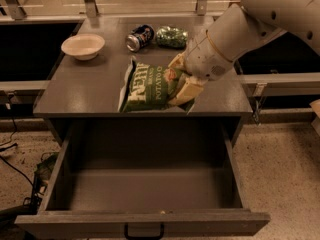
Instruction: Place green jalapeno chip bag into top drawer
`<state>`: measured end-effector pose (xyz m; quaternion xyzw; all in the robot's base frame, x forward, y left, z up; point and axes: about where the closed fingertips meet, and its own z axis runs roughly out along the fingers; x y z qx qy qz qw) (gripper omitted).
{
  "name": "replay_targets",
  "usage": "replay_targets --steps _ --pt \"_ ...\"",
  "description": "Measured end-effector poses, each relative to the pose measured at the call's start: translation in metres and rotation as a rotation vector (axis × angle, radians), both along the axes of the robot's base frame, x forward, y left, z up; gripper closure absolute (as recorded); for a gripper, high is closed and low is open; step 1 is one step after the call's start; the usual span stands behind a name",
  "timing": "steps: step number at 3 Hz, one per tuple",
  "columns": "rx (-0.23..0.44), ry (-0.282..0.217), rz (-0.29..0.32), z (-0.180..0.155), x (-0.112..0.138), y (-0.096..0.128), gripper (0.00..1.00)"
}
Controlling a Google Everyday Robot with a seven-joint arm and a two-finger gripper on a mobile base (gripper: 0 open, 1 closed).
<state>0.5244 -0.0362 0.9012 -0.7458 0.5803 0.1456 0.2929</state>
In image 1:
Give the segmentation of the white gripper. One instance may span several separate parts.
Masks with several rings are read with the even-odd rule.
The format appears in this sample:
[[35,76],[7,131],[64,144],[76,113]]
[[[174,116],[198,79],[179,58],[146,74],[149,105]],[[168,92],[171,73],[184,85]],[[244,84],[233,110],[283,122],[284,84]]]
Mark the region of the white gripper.
[[184,54],[177,54],[168,67],[193,75],[185,79],[179,92],[168,101],[170,106],[180,106],[204,90],[205,81],[201,79],[218,80],[233,68],[233,61],[224,57],[208,32],[200,32],[189,41]]

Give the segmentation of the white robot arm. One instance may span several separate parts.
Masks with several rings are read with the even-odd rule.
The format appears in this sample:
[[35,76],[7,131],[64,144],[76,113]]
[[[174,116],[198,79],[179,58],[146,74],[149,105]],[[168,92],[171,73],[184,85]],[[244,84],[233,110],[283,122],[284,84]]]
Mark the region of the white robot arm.
[[169,104],[197,97],[209,80],[231,70],[244,54],[289,32],[320,54],[320,0],[240,0],[191,38],[169,64],[189,74]]

